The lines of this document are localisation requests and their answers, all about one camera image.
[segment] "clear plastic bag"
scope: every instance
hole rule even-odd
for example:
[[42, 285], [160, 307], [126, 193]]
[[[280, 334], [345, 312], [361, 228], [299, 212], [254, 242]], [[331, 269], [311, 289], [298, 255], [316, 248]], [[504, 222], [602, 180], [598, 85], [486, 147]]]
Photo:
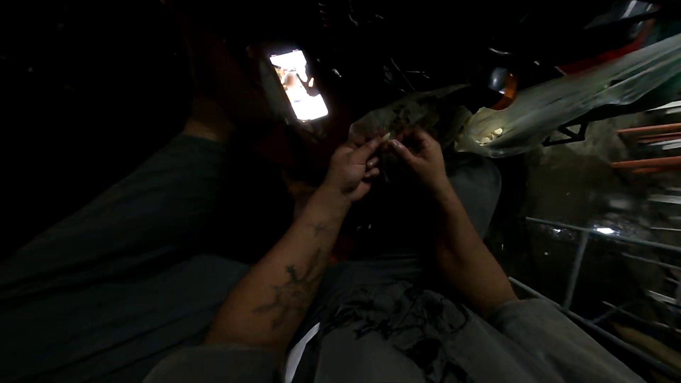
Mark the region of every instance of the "clear plastic bag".
[[444, 148], [452, 144], [463, 123], [471, 116], [464, 106], [445, 99], [467, 85], [452, 85], [429, 92], [416, 92], [380, 109], [372, 110], [350, 125], [348, 138], [362, 144], [365, 140], [396, 137], [402, 130], [419, 127], [435, 137]]
[[523, 90], [504, 110], [482, 108], [464, 124], [456, 148], [487, 157], [526, 152], [563, 123], [602, 105], [630, 104], [680, 72], [681, 34]]

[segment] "phone screen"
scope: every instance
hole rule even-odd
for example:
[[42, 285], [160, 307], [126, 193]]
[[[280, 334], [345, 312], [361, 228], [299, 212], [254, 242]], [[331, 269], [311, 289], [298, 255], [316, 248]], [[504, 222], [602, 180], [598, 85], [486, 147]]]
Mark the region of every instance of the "phone screen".
[[324, 99], [317, 90], [315, 79], [308, 76], [307, 60], [302, 51], [293, 50], [283, 55], [272, 55], [270, 62], [299, 120], [310, 121], [329, 114]]

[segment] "tattoo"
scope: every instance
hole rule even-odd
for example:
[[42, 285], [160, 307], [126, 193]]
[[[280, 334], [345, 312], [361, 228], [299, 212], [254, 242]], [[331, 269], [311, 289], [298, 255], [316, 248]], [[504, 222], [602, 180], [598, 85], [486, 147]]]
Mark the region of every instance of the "tattoo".
[[274, 289], [274, 301], [267, 305], [256, 307], [254, 313], [269, 313], [276, 312], [276, 316], [272, 319], [272, 329], [278, 327], [289, 315], [302, 317], [305, 315], [307, 308], [310, 306], [312, 299], [315, 298], [317, 292], [317, 284], [321, 279], [324, 271], [323, 258], [326, 252], [321, 248], [317, 249], [315, 255], [307, 264], [307, 270], [303, 276], [298, 276], [296, 267], [292, 264], [286, 266], [286, 273], [289, 275], [289, 280], [278, 286], [272, 286]]
[[326, 226], [327, 224], [325, 222], [319, 222], [317, 224], [309, 224], [308, 226], [311, 226], [312, 229], [315, 231], [315, 238], [319, 235], [319, 233], [326, 231]]

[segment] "gray pants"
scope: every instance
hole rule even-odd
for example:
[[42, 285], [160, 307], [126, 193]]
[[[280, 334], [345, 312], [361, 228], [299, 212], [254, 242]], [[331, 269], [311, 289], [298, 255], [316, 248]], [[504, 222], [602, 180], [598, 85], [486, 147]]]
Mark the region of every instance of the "gray pants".
[[[0, 382], [139, 381], [168, 353], [201, 343], [249, 269], [195, 255], [225, 162], [221, 145], [179, 136], [4, 261]], [[474, 162], [457, 167], [452, 182], [482, 234], [501, 180], [491, 162]], [[342, 262], [329, 268], [319, 294], [373, 273], [399, 279], [419, 271], [413, 254]]]

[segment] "leg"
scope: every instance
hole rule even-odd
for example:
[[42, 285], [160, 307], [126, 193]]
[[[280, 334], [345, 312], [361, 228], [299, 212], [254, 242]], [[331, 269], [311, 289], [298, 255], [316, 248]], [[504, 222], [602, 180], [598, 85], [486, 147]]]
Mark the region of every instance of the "leg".
[[179, 136], [7, 260], [0, 354], [12, 368], [0, 380], [139, 381], [173, 348], [200, 343], [248, 270], [216, 256], [187, 259], [223, 162], [220, 144]]
[[223, 162], [220, 144], [178, 136], [7, 259], [0, 298], [105, 279], [186, 248], [214, 208]]

